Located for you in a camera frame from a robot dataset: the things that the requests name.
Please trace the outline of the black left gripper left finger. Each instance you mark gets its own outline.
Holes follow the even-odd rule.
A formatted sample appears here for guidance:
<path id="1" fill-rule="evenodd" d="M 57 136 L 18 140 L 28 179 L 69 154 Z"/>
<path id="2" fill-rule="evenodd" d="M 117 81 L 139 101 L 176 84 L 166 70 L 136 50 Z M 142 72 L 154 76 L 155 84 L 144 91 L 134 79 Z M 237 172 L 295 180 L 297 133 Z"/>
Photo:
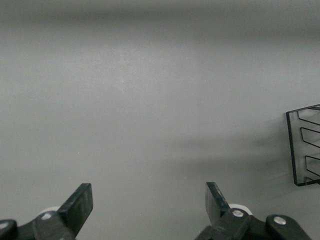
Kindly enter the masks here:
<path id="1" fill-rule="evenodd" d="M 93 210 L 90 183 L 82 183 L 59 207 L 43 210 L 18 228 L 20 240 L 75 240 Z"/>

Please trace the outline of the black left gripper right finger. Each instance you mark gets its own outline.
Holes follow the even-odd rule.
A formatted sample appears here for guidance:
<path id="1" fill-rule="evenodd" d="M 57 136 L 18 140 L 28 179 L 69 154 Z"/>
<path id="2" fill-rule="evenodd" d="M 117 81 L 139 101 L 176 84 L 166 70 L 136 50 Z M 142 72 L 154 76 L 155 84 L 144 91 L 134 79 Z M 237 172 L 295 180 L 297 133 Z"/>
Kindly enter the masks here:
<path id="1" fill-rule="evenodd" d="M 205 209 L 210 221 L 197 240 L 241 240 L 250 226 L 250 215 L 240 208 L 231 208 L 215 182 L 207 182 Z"/>

